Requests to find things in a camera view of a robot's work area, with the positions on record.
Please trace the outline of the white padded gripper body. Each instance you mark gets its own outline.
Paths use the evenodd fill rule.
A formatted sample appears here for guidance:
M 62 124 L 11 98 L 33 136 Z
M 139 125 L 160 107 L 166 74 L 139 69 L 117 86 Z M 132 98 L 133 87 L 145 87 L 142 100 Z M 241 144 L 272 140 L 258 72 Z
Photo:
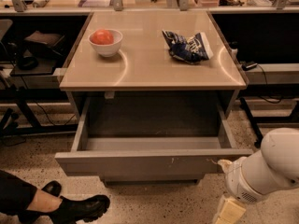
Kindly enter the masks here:
M 228 192 L 239 202 L 254 204 L 262 201 L 264 196 L 255 191 L 242 174 L 242 164 L 246 157 L 236 161 L 219 160 L 218 165 L 225 173 L 225 184 Z

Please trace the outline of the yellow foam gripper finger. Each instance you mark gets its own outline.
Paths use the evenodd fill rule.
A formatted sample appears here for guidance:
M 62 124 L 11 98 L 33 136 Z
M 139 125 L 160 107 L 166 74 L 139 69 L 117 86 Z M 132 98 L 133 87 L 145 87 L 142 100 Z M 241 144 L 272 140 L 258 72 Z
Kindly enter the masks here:
M 246 213 L 246 206 L 230 195 L 223 194 L 212 224 L 236 224 Z

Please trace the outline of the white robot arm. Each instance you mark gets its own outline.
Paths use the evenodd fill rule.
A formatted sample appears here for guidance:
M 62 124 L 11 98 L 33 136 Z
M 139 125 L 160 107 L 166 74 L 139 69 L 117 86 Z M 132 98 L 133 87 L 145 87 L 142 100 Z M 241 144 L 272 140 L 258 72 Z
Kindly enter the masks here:
M 276 191 L 299 188 L 299 130 L 272 130 L 254 154 L 217 164 L 225 173 L 228 193 L 221 196 L 212 224 L 236 224 L 249 204 Z

